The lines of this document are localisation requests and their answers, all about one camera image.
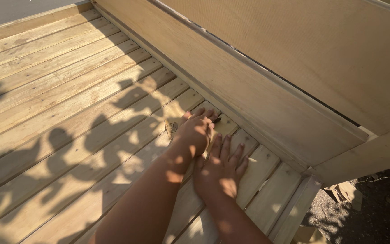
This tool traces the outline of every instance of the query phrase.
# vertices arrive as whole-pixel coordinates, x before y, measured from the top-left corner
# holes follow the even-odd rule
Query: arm
[[[219,235],[227,244],[271,244],[272,242],[237,205],[237,188],[246,171],[249,158],[239,159],[243,153],[241,144],[231,158],[230,135],[221,148],[221,135],[213,143],[210,158],[204,163],[197,159],[194,168],[194,184],[197,194],[204,200],[218,228]]]
[[[90,244],[161,243],[188,165],[209,145],[213,110],[185,113],[170,147],[105,216]]]

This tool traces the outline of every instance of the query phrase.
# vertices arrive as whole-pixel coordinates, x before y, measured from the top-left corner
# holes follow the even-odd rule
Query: twig
[[[356,185],[357,183],[361,183],[361,182],[376,182],[376,181],[379,181],[379,180],[384,179],[384,178],[390,178],[390,176],[388,176],[388,177],[382,177],[382,178],[379,178],[379,179],[374,180],[374,181],[369,181],[369,180],[368,180],[369,178],[371,178],[371,176],[368,177],[368,178],[367,178],[366,180],[364,180],[364,181],[356,182],[355,185]]]

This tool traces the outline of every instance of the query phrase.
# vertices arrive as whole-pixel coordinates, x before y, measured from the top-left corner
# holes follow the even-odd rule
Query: cardboard piece
[[[290,244],[332,244],[315,227],[300,226]]]
[[[353,209],[360,211],[364,196],[349,182],[342,182],[337,185],[324,188],[327,191],[332,191],[337,202],[351,202]]]

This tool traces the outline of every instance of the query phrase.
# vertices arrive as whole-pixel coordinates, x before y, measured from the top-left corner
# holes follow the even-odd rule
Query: gray surface
[[[0,0],[0,24],[82,0]]]

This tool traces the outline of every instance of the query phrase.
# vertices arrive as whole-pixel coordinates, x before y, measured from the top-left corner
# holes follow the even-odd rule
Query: finger
[[[248,156],[245,156],[243,158],[243,161],[242,163],[239,165],[239,167],[237,167],[236,169],[236,174],[237,174],[237,179],[240,181],[241,178],[243,177],[243,175],[245,174],[246,172],[246,169],[248,168],[248,165],[249,165],[249,157]]]
[[[213,109],[209,109],[209,110],[205,111],[204,114],[203,114],[202,116],[205,116],[206,118],[209,118],[209,117],[211,117],[213,114],[214,114],[214,110],[213,110]]]
[[[195,111],[195,113],[192,115],[192,117],[190,119],[193,119],[193,118],[196,118],[198,116],[201,116],[204,113],[204,110],[205,110],[204,107],[199,108],[197,111]]]
[[[185,114],[183,114],[183,116],[180,119],[179,126],[182,125],[184,122],[186,122],[190,116],[191,116],[190,111],[187,111]]]
[[[219,158],[219,155],[221,154],[221,143],[222,143],[222,135],[219,133],[211,147],[210,150],[210,157]]]
[[[194,172],[199,172],[204,167],[204,154],[199,155],[195,158]]]
[[[219,117],[219,115],[217,113],[213,114],[212,116],[208,117],[211,121],[214,121],[215,119],[217,119]]]
[[[221,149],[221,160],[223,162],[228,162],[228,157],[230,156],[230,141],[231,141],[231,136],[226,135],[224,144],[222,145],[222,149]]]
[[[234,169],[237,167],[240,158],[242,157],[243,149],[245,148],[245,144],[240,143],[237,147],[236,151],[234,152],[233,156],[228,161],[230,164],[230,167],[233,167]]]

